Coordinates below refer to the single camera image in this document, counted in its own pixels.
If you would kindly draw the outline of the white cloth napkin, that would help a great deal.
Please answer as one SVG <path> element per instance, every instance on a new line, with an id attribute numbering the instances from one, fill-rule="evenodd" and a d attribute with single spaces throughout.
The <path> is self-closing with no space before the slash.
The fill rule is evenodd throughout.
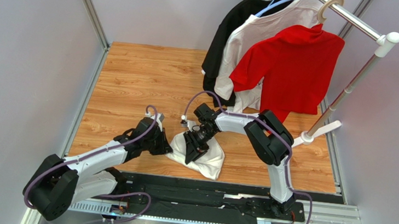
<path id="1" fill-rule="evenodd" d="M 210 180 L 217 180 L 224 164 L 225 154 L 215 138 L 208 142 L 209 150 L 199 159 L 188 164 L 185 163 L 186 144 L 184 141 L 184 132 L 174 136 L 170 143 L 173 149 L 172 153 L 167 153 L 166 157 L 176 163 L 180 163 L 185 167 L 195 170 Z"/>

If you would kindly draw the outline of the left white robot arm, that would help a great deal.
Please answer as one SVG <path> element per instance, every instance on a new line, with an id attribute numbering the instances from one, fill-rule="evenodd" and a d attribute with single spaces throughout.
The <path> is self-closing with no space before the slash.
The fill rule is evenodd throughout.
<path id="1" fill-rule="evenodd" d="M 117 165 L 144 151 L 153 156 L 172 152 L 162 121 L 162 114 L 144 117 L 135 128 L 97 149 L 67 158 L 47 156 L 24 187 L 24 202 L 52 221 L 74 203 L 114 194 L 116 187 L 125 182 Z"/>

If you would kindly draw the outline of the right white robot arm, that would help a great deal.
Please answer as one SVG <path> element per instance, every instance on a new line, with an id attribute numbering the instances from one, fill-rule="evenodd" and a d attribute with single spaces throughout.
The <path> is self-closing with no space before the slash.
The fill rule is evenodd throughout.
<path id="1" fill-rule="evenodd" d="M 204 156 L 210 150 L 209 141 L 219 132 L 244 134 L 257 157 L 267 165 L 273 208 L 283 214 L 289 212 L 296 200 L 289 187 L 285 165 L 291 156 L 294 138 L 276 115 L 270 110 L 258 114 L 213 110 L 206 103 L 199 105 L 194 115 L 200 125 L 197 130 L 183 134 L 184 162 L 188 164 Z"/>

